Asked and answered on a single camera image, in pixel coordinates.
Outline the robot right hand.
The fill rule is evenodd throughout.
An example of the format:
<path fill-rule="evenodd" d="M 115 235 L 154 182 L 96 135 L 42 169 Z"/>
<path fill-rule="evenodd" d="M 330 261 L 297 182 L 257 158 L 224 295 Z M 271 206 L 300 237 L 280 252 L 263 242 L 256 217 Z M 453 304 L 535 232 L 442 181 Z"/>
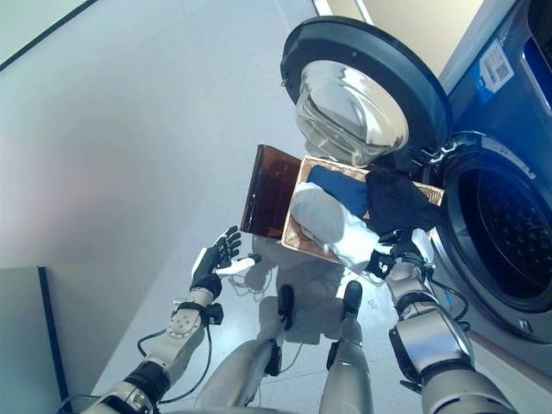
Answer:
<path fill-rule="evenodd" d="M 410 262 L 423 270 L 434 266 L 434 248 L 423 229 L 396 229 L 380 237 L 365 271 L 385 279 L 400 262 Z"/>

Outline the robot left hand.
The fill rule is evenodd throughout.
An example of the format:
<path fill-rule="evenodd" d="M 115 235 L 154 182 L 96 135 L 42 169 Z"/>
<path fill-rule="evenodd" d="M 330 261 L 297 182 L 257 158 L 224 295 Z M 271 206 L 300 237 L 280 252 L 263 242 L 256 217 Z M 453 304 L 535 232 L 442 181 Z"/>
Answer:
<path fill-rule="evenodd" d="M 223 231 L 207 248 L 201 248 L 191 269 L 190 291 L 203 290 L 215 300 L 222 291 L 222 279 L 242 273 L 262 261 L 259 254 L 240 256 L 242 233 L 236 225 Z"/>

